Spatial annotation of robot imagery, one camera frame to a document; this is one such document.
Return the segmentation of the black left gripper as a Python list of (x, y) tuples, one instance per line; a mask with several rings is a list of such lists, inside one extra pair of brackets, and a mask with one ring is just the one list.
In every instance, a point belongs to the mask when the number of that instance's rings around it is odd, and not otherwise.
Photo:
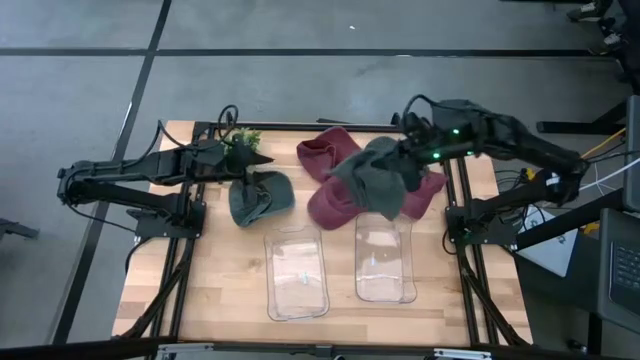
[(256, 201), (257, 190), (248, 173), (248, 167), (254, 171), (258, 166), (270, 164), (272, 157), (253, 151), (249, 141), (242, 133), (235, 133), (229, 141), (215, 140), (214, 150), (222, 152), (221, 160), (214, 166), (211, 181), (222, 184), (225, 181), (240, 182), (240, 197), (243, 201)]

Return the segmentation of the dark green cap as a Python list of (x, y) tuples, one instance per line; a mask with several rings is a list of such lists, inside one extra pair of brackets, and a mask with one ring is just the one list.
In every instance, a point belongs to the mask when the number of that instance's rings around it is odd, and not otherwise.
[(331, 175), (339, 178), (349, 189), (356, 205), (392, 220), (401, 213), (408, 191), (392, 161), (382, 159), (391, 150), (380, 148), (381, 139), (393, 138), (374, 138), (359, 152), (337, 165)]
[(231, 217), (239, 227), (286, 212), (294, 205), (291, 181), (281, 172), (247, 173), (243, 179), (234, 180), (229, 188)]

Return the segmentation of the maroon cap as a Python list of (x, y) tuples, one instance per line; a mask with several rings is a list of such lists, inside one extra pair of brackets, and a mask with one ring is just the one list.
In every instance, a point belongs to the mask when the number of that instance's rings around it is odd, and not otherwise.
[(420, 187), (405, 195), (401, 213), (411, 219), (421, 219), (428, 210), (433, 197), (440, 192), (448, 181), (448, 177), (442, 173), (429, 172), (425, 175)]
[(349, 189), (337, 177), (326, 180), (307, 204), (311, 219), (324, 230), (335, 230), (366, 209), (356, 205)]
[(331, 171), (337, 165), (360, 150), (361, 147), (350, 134), (339, 126), (331, 127), (311, 140), (302, 141), (296, 147), (302, 167), (320, 183), (331, 177)]

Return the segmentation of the small green artificial plant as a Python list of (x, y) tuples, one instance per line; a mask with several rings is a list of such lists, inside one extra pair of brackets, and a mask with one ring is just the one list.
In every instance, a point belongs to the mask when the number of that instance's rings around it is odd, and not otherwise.
[(243, 144), (248, 146), (252, 151), (258, 150), (261, 142), (261, 131), (251, 128), (238, 128), (230, 132), (225, 139), (225, 152), (228, 153), (235, 145)]

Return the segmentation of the clear plastic bin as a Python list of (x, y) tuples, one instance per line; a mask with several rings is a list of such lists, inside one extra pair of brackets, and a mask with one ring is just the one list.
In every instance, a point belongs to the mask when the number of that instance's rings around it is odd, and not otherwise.
[(355, 285), (367, 302), (411, 303), (417, 298), (412, 258), (413, 221), (362, 213), (355, 225)]

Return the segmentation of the clear bin with white sticker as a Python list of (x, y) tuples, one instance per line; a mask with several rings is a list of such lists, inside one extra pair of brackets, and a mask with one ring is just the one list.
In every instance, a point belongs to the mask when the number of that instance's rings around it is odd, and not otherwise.
[(285, 322), (324, 316), (330, 307), (321, 232), (275, 228), (264, 236), (268, 316)]

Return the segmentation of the black stand foot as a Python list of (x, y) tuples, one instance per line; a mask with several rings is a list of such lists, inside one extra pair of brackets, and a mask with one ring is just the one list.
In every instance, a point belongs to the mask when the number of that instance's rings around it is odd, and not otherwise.
[(613, 135), (623, 128), (627, 102), (623, 100), (591, 122), (539, 121), (536, 129), (542, 134)]

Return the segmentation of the person's shoe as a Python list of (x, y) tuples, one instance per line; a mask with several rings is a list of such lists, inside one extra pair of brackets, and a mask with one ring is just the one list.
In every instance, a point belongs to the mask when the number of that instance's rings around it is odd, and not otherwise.
[(615, 51), (623, 42), (622, 37), (617, 33), (611, 33), (588, 47), (588, 51), (593, 55), (606, 55)]
[(571, 22), (593, 22), (601, 17), (597, 1), (572, 9), (566, 13), (566, 16)]

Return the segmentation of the grey stand foot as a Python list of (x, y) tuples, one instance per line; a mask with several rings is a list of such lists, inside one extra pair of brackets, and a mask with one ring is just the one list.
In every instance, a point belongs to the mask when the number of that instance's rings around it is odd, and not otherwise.
[(0, 218), (0, 241), (7, 234), (18, 235), (27, 239), (35, 239), (38, 237), (39, 231), (37, 229), (22, 225), (19, 222)]

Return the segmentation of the person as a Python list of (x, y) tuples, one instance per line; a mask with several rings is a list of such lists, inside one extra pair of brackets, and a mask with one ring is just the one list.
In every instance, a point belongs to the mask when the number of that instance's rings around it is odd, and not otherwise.
[(623, 42), (611, 53), (623, 68), (622, 79), (640, 95), (640, 0), (598, 0), (604, 35), (619, 34)]

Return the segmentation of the black crossbar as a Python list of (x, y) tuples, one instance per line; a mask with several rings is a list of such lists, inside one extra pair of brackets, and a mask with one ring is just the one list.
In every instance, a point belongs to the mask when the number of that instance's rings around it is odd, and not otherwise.
[[(38, 345), (0, 349), (0, 360), (125, 360), (156, 355), (158, 346), (179, 343), (174, 337), (114, 338), (103, 341), (57, 345)], [(490, 352), (493, 360), (631, 360), (629, 358), (585, 355), (545, 350), (538, 347), (509, 347), (504, 345), (475, 344), (470, 347), (452, 346), (365, 346), (326, 344), (284, 344), (209, 342), (213, 351), (274, 352), (291, 355), (307, 354), (318, 358), (334, 355), (395, 355), (434, 358), (435, 348), (452, 348)]]

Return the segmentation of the dark grey laptop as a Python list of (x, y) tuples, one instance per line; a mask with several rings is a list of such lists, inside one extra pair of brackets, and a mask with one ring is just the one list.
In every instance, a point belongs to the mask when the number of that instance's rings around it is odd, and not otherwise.
[(599, 241), (597, 313), (640, 334), (640, 219), (602, 210)]

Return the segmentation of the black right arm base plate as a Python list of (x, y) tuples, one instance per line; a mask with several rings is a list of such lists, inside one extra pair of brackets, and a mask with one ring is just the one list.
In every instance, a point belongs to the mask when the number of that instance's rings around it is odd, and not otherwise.
[(514, 227), (503, 221), (496, 210), (483, 210), (479, 201), (473, 200), (462, 207), (448, 207), (445, 218), (449, 236), (455, 244), (507, 247), (516, 244)]

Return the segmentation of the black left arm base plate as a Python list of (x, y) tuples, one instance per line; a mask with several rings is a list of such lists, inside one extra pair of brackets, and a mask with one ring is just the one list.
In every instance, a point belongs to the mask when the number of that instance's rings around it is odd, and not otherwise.
[(197, 238), (204, 228), (205, 213), (205, 203), (191, 200), (169, 210), (127, 210), (137, 221), (135, 234), (141, 238)]

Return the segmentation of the silver metal bracket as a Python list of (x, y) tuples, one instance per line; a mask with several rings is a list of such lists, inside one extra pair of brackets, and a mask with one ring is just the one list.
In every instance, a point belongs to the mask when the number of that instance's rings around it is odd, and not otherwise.
[(173, 343), (158, 346), (157, 357), (160, 360), (175, 360), (178, 354), (213, 351), (213, 343)]
[(433, 357), (436, 360), (493, 360), (490, 352), (452, 348), (435, 348)]

